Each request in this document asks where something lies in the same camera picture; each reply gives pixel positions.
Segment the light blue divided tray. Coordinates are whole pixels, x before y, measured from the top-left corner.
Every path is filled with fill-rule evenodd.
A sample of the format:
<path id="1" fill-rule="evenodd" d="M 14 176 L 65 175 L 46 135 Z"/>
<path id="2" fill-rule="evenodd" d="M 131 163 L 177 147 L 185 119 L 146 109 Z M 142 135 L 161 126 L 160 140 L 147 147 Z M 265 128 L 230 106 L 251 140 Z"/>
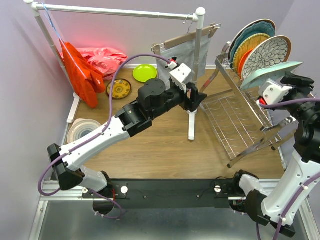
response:
<path id="1" fill-rule="evenodd" d="M 291 72 L 300 65 L 299 61 L 288 61 L 273 65 L 268 68 L 262 68 L 253 72 L 249 77 L 245 78 L 240 87 L 241 91 L 262 86 L 267 80 L 278 80 L 282 78 L 286 72 Z"/>

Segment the brown rim floral plate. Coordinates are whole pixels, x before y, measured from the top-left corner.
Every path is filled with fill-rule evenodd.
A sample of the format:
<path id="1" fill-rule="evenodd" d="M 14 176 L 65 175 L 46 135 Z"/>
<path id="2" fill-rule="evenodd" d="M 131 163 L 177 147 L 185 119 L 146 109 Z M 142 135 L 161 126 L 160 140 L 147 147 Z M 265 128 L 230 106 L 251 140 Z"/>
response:
<path id="1" fill-rule="evenodd" d="M 291 54 L 292 42 L 284 35 L 271 37 L 259 44 L 246 58 L 241 70 L 245 80 L 257 70 L 286 62 Z"/>

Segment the lime green plate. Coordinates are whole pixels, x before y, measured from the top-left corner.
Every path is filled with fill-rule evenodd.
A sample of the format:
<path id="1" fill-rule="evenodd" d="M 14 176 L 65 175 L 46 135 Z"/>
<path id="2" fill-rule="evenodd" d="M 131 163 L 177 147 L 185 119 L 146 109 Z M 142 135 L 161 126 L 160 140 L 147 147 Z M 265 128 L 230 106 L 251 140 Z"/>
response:
<path id="1" fill-rule="evenodd" d="M 134 79 L 140 83 L 145 83 L 154 79 L 158 75 L 157 69 L 150 64 L 140 64 L 132 72 Z"/>

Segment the orange plastic plate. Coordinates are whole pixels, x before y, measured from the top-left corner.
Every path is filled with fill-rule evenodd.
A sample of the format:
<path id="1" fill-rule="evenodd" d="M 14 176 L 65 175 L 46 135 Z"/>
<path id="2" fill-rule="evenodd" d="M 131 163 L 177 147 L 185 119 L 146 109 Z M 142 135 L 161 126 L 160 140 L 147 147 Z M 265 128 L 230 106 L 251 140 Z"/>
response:
<path id="1" fill-rule="evenodd" d="M 251 52 L 253 51 L 253 48 L 248 50 L 241 58 L 239 65 L 238 65 L 238 75 L 241 77 L 242 76 L 242 70 L 244 67 L 244 64 L 248 58 L 248 56 L 251 54 Z"/>

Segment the woven bamboo plate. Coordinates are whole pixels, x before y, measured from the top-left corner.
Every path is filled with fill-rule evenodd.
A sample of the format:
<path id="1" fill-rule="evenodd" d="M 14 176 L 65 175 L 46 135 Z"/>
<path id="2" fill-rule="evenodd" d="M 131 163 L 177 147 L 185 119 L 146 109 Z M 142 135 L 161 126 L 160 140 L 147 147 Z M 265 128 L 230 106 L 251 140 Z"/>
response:
<path id="1" fill-rule="evenodd" d="M 240 46 L 237 48 L 233 61 L 232 61 L 232 68 L 235 70 L 239 67 L 240 61 L 242 57 L 247 53 L 249 50 L 255 49 L 259 44 L 263 43 L 270 36 L 266 33 L 256 33 L 247 39 L 245 39 Z"/>

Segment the white striped plate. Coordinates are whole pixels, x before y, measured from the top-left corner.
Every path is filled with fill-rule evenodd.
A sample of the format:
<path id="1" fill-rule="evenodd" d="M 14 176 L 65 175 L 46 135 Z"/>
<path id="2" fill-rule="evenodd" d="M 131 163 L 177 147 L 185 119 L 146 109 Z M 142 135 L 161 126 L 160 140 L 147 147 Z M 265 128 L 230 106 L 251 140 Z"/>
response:
<path id="1" fill-rule="evenodd" d="M 101 127 L 101 124 L 93 119 L 79 118 L 74 121 L 67 134 L 67 143 L 75 142 L 94 130 Z"/>

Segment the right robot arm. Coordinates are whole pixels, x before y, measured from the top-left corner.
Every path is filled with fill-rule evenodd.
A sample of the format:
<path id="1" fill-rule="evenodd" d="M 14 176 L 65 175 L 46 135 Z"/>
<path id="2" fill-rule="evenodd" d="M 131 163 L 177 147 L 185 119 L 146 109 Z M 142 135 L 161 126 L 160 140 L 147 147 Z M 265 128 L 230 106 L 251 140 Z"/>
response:
<path id="1" fill-rule="evenodd" d="M 269 79 L 260 88 L 259 105 L 263 109 L 286 110 L 298 122 L 290 161 L 271 193 L 256 176 L 239 171 L 230 183 L 230 191 L 245 195 L 244 212 L 257 224 L 271 224 L 273 239 L 295 235 L 293 221 L 303 201 L 320 183 L 320 100 L 311 97 L 311 78 L 287 71 L 279 83 Z"/>

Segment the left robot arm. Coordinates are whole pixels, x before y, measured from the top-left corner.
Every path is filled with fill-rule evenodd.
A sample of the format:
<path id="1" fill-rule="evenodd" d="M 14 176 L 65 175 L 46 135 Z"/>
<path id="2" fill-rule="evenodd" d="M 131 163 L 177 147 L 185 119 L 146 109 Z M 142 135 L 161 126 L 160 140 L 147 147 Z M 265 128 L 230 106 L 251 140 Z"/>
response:
<path id="1" fill-rule="evenodd" d="M 176 106 L 195 111 L 206 97 L 191 82 L 186 85 L 186 90 L 182 90 L 173 82 L 166 89 L 162 80 L 148 80 L 138 89 L 136 100 L 125 105 L 110 121 L 72 143 L 48 147 L 60 190 L 81 186 L 93 190 L 101 198 L 107 197 L 111 191 L 107 174 L 89 169 L 84 164 L 110 146 L 150 128 L 155 118 Z"/>

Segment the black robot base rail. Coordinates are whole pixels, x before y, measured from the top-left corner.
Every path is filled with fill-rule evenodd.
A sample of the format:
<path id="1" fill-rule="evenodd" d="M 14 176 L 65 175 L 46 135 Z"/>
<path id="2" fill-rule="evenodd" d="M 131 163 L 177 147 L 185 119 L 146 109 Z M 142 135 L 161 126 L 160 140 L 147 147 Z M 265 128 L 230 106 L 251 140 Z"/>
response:
<path id="1" fill-rule="evenodd" d="M 98 193 L 115 197 L 128 209 L 228 208 L 232 198 L 243 201 L 244 191 L 233 178 L 112 179 Z"/>

